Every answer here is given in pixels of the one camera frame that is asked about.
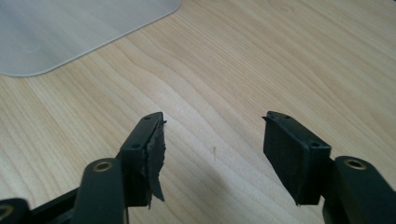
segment light wood surface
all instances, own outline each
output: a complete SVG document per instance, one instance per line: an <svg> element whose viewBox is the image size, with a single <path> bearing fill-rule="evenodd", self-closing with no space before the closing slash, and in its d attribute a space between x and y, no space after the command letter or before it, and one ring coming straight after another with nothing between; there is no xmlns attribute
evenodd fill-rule
<svg viewBox="0 0 396 224"><path fill-rule="evenodd" d="M396 3L183 0L45 75L0 76L0 197L32 208L162 111L165 203L132 223L322 223L262 154L268 110L373 164L396 189Z"/></svg>

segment wooden table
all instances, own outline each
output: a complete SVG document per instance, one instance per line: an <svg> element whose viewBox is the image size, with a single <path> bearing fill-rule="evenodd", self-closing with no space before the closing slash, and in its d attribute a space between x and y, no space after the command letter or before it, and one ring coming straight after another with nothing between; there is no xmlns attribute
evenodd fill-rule
<svg viewBox="0 0 396 224"><path fill-rule="evenodd" d="M0 197L32 208L163 111L165 203L132 223L322 223L262 154L268 110L369 161L396 189L396 3L183 0L45 75L0 76Z"/></svg>

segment white plastic mat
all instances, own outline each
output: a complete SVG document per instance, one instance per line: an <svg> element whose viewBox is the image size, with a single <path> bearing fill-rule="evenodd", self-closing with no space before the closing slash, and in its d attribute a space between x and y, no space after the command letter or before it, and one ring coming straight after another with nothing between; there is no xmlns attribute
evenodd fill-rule
<svg viewBox="0 0 396 224"><path fill-rule="evenodd" d="M180 0L0 0L0 73L46 73L179 5Z"/></svg>

